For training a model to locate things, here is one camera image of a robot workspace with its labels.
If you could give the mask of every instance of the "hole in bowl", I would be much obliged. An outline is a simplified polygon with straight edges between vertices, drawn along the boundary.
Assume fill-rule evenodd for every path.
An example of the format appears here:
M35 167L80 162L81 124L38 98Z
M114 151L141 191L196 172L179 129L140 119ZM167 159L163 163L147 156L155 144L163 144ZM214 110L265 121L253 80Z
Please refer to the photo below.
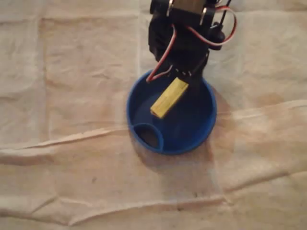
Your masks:
M156 149L162 150L163 148L163 138L160 131L147 123L137 124L134 126L134 131L136 135L148 146Z

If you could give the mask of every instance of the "red wire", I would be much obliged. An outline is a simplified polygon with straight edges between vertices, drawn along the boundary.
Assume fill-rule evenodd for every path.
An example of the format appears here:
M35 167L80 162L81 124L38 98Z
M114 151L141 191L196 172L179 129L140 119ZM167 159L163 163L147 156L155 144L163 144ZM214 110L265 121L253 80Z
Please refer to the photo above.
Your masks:
M230 33L230 35L221 43L214 43L212 41L209 41L208 39L204 38L202 35L200 35L195 29L193 29L192 27L188 26L187 29L189 29L192 33L194 33L201 41L211 45L211 46L221 46L221 45L224 45L225 43L227 43L230 39L233 38L234 34L235 34L235 31L236 31L236 27L237 27L237 19L236 19L236 15L235 13L233 12L233 10L228 7L228 6L220 6L220 7L217 7L215 8L216 11L223 11L223 10L228 10L230 12L233 13L233 16L234 16L234 27Z
M172 46L174 45L175 39L177 37L177 31L176 31L176 28L175 28L174 24L172 24L172 27L173 27L172 38L171 38L171 40L170 40L170 42L169 42L169 44L168 44L168 46L166 48L166 51L164 52L164 54L162 55L160 61L158 62L156 68L147 77L147 79L146 79L147 82L150 82L153 79L155 73L159 70L159 68L161 67L162 63L165 61L167 55L169 54Z

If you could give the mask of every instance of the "wrinkle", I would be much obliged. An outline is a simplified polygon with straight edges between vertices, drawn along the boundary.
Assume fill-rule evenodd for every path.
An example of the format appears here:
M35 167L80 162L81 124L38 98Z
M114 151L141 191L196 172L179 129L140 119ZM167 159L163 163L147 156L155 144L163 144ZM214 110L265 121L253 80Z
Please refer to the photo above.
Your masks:
M46 207L46 206L48 206L48 205L50 205L50 204L56 202L57 199L58 199L58 196L57 196L57 195L56 195L56 196L53 196L53 197L51 197L51 198L49 198L49 199L47 199L45 202L43 202L42 204L40 204L40 205L38 205L36 208L34 208L34 209L31 211L30 215L32 215L32 214L38 212L40 209L42 209L42 208L44 208L44 207Z
M115 207L115 208L109 208L109 209L98 209L89 211L86 214L76 216L69 222L69 226L76 226L78 224L87 222L93 218L116 214L119 212L126 212L126 211L132 211L135 209L163 209L166 208L175 208L175 209L181 209L181 208L189 208L191 206L211 206L214 204L220 204L225 202L225 199L221 195L214 195L212 197L206 198L206 197L195 197L195 198L188 198L188 199L174 199L174 200L167 200L167 201L150 201L150 202L139 202L134 204L126 204L122 205L121 207Z
M228 192L228 193L229 192L236 192L236 191L245 189L247 187L256 186L256 185L264 183L264 182L271 182L271 181L280 179L282 177L290 177L290 176L293 176L295 174L305 173L305 172L307 172L307 169L306 170L301 170L301 171L298 171L298 172L291 172L291 173L290 172L277 172L274 175L270 175L270 176L265 177L265 178L255 178L255 179L253 179L251 181L246 181L243 184L239 184L238 186L236 186L234 188L226 189L226 192Z
M127 131L127 126L119 126L119 127L110 127L110 128L101 128L101 129L95 129L86 131L83 133L73 134L69 136L65 136L60 139L56 140L49 140L45 142L41 142L39 144L35 145L29 145L29 146L23 146L23 147L12 147L12 148L0 148L0 150L26 150L26 149L38 149L38 148L46 148L46 147L52 147L59 144L68 144L68 143L74 143L79 142L87 139L93 139L93 138L99 138L107 135L112 135L121 131ZM8 152L8 154L1 153L2 156L10 156L12 153Z

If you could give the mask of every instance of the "white wire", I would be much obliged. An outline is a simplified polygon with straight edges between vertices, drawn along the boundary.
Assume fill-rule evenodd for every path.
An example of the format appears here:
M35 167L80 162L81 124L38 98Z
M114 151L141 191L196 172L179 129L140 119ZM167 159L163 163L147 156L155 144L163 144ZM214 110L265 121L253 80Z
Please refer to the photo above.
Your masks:
M152 80L156 80L157 78L159 78L159 77L161 77L161 76L163 76L165 74L168 74L172 70L172 68L173 68L173 66L170 66L170 68L167 71L159 73L159 74L153 76Z
M219 11L228 11L228 12L231 12L232 15L234 16L234 19L235 19L235 23L234 23L234 29L236 27L236 13L230 9L230 8L222 8L222 9L219 9L217 10L217 12ZM196 30L194 30L192 27L188 26L188 29L193 32L201 41L211 45L211 46L222 46L222 45L225 45L226 43L230 42L233 38L233 34L231 34L229 36L228 39L226 39L225 41L221 42L221 43L215 43L215 42L212 42L212 41L209 41L208 39L204 38L202 35L200 35Z

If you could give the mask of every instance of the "yellow block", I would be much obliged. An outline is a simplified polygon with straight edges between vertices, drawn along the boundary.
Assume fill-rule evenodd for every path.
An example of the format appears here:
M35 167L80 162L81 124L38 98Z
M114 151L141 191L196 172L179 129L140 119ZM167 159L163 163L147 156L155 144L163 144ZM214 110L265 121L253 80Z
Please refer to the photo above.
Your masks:
M161 94L158 100L150 108L150 112L162 119L168 111L177 103L189 84L175 78L168 88Z

